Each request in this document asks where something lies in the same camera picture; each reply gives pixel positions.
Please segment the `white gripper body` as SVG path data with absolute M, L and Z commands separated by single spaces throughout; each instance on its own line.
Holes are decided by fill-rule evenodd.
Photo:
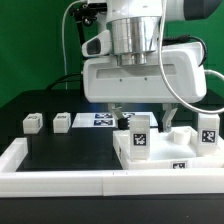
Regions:
M 94 103 L 188 103 L 206 94 L 200 42 L 165 45 L 147 55 L 142 65 L 120 65 L 111 53 L 112 41 L 103 31 L 82 45 L 84 93 Z

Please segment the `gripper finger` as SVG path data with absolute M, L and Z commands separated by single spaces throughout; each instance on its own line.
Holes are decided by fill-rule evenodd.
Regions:
M 172 119 L 178 110 L 178 105 L 174 103 L 164 103 L 162 105 L 162 109 L 164 111 L 164 115 L 158 122 L 158 130 L 160 132 L 170 132 L 172 129 Z
M 108 110 L 112 114 L 112 117 L 115 119 L 116 127 L 119 130 L 128 129 L 128 119 L 122 113 L 122 104 L 121 103 L 109 103 Z

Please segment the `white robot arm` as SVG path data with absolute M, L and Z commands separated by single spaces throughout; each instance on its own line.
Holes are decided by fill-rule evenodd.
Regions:
M 169 131 L 179 104 L 193 106 L 206 95 L 207 49 L 190 36 L 166 37 L 167 21 L 206 19 L 222 0 L 87 0 L 99 19 L 98 34 L 82 45 L 84 93 L 106 103 L 123 129 L 121 103 L 161 103 L 162 129 Z

